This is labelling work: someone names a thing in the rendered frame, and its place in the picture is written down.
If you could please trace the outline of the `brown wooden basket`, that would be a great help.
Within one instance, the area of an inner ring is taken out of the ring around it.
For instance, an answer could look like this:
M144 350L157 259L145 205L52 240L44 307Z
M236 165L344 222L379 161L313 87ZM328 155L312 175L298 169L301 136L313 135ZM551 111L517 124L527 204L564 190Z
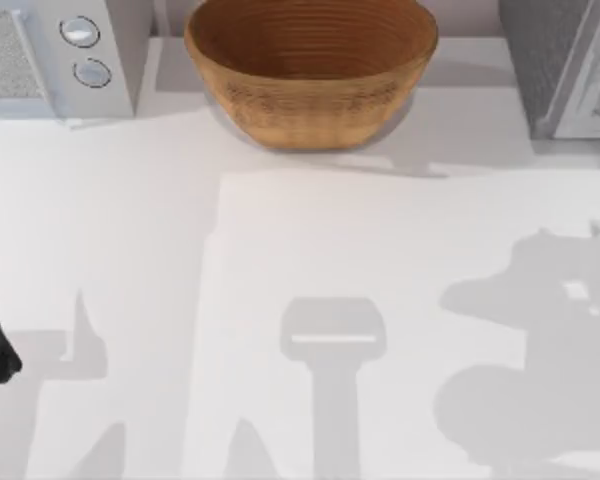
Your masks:
M204 0L184 30L234 124L291 150L367 143L406 103L438 40L419 0Z

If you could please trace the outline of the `round microwave knob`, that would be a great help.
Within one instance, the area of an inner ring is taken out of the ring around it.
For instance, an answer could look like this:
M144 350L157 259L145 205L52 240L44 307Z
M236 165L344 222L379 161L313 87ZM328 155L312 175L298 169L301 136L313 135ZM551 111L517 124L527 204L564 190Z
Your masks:
M74 78L83 86L92 89L106 87L112 80L109 67L95 58L87 58L74 62L72 66Z
M98 25L85 16L75 16L61 20L59 32L66 43L76 48L91 48L101 38Z

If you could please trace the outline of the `pale microwave oven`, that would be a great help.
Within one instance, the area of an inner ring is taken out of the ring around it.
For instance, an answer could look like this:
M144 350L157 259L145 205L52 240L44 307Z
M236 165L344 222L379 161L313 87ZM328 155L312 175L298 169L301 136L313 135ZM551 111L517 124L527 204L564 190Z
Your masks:
M95 46L63 40L59 23L75 16L98 25ZM153 0L0 0L0 119L134 117L153 23ZM111 70L106 87L74 78L73 63L87 58Z

